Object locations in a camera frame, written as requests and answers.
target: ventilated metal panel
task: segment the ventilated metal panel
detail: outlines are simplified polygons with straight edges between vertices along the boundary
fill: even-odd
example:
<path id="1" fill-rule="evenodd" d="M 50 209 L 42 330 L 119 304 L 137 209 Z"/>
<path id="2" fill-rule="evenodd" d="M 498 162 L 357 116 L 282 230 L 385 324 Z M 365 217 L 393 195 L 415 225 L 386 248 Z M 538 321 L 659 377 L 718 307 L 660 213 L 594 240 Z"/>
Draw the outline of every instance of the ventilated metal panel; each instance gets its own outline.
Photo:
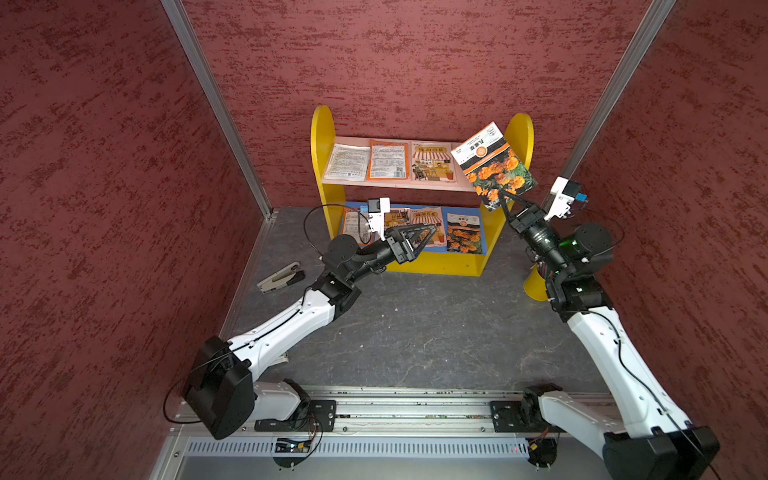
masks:
<path id="1" fill-rule="evenodd" d="M 216 441 L 192 437 L 186 456 L 268 457 L 303 456 L 273 453 L 272 438 L 235 438 Z M 413 437 L 325 437 L 313 456 L 322 457 L 401 457 L 401 458 L 528 458 L 524 439 L 474 438 L 444 439 Z"/>

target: gray mat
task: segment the gray mat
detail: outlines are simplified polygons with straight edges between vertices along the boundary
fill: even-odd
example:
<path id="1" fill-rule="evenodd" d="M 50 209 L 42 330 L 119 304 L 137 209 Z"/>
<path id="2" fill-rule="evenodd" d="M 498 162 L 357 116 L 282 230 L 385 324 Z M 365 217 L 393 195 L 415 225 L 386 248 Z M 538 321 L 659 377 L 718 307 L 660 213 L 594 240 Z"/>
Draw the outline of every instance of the gray mat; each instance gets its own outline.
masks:
<path id="1" fill-rule="evenodd" d="M 298 300 L 323 271 L 302 221 L 309 208 L 284 207 L 257 264 L 235 330 L 242 333 Z M 324 251 L 321 210 L 308 230 Z M 306 280 L 263 294 L 256 284 L 293 261 Z M 530 261 L 511 229 L 498 240 L 479 278 L 390 273 L 358 284 L 352 309 L 288 352 L 262 381 L 304 385 L 399 386 L 433 389 L 520 389 L 554 382 L 569 392 L 607 392 L 587 351 L 548 303 L 525 295 Z M 465 295 L 467 290 L 476 292 Z"/>

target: yellow cup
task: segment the yellow cup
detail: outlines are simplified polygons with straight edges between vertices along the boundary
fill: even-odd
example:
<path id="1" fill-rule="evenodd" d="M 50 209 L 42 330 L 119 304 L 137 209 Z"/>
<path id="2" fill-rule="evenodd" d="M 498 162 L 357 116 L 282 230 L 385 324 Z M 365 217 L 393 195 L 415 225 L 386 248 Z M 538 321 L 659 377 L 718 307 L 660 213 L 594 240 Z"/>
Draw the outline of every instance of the yellow cup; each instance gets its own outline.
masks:
<path id="1" fill-rule="evenodd" d="M 533 300 L 546 302 L 549 300 L 547 287 L 544 284 L 544 279 L 538 274 L 537 266 L 538 264 L 535 264 L 531 267 L 531 274 L 528 275 L 528 278 L 523 282 L 523 290 L 525 290 L 528 296 Z"/>

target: white robotic arm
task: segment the white robotic arm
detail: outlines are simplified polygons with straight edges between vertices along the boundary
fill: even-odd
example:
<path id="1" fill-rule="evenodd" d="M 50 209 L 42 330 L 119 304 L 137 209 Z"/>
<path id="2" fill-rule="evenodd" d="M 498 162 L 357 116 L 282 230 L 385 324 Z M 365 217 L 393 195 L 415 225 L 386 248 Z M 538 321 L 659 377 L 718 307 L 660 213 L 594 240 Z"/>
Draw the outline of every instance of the white robotic arm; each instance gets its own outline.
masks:
<path id="1" fill-rule="evenodd" d="M 502 208 L 507 221 L 546 268 L 545 285 L 552 309 L 579 338 L 611 390 L 623 422 L 615 422 L 580 404 L 554 386 L 529 389 L 528 420 L 543 420 L 572 434 L 605 460 L 614 478 L 699 478 L 720 444 L 707 427 L 694 428 L 669 397 L 635 349 L 594 274 L 613 260 L 608 230 L 584 223 L 565 238 L 549 224 L 566 217 L 571 202 L 585 201 L 581 185 L 558 178 L 552 207 L 515 195 L 523 205 L 516 215 Z"/>
<path id="2" fill-rule="evenodd" d="M 381 210 L 380 203 L 376 202 L 376 210 Z M 325 270 L 301 299 L 228 342 L 208 339 L 197 353 L 184 398 L 211 435 L 215 439 L 228 436 L 254 409 L 255 419 L 306 417 L 306 412 L 297 409 L 301 403 L 298 386 L 254 380 L 305 336 L 344 314 L 360 296 L 358 280 L 384 271 L 393 261 L 415 260 L 435 232 L 434 225 L 393 227 L 363 248 L 349 235 L 334 237 L 321 259 Z"/>

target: orange marigold flower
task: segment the orange marigold flower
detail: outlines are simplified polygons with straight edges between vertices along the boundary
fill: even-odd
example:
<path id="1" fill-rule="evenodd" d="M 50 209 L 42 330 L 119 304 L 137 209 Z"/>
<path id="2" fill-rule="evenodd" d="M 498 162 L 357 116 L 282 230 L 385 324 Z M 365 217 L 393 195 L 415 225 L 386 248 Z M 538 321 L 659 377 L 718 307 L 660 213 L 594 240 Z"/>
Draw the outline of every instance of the orange marigold flower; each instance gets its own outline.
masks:
<path id="1" fill-rule="evenodd" d="M 520 160 L 513 154 L 511 151 L 509 152 L 509 158 L 506 162 L 504 162 L 504 169 L 506 170 L 514 170 L 518 167 L 518 164 L 520 163 Z"/>
<path id="2" fill-rule="evenodd" d="M 488 169 L 492 174 L 500 174 L 502 171 L 504 171 L 504 164 L 501 162 L 493 162 Z"/>
<path id="3" fill-rule="evenodd" d="M 483 167 L 480 169 L 480 173 L 478 174 L 478 177 L 480 177 L 480 180 L 487 180 L 488 177 L 493 175 L 494 172 L 491 171 L 488 167 Z"/>
<path id="4" fill-rule="evenodd" d="M 520 188 L 523 185 L 525 185 L 525 179 L 520 175 L 512 179 L 512 188 Z"/>

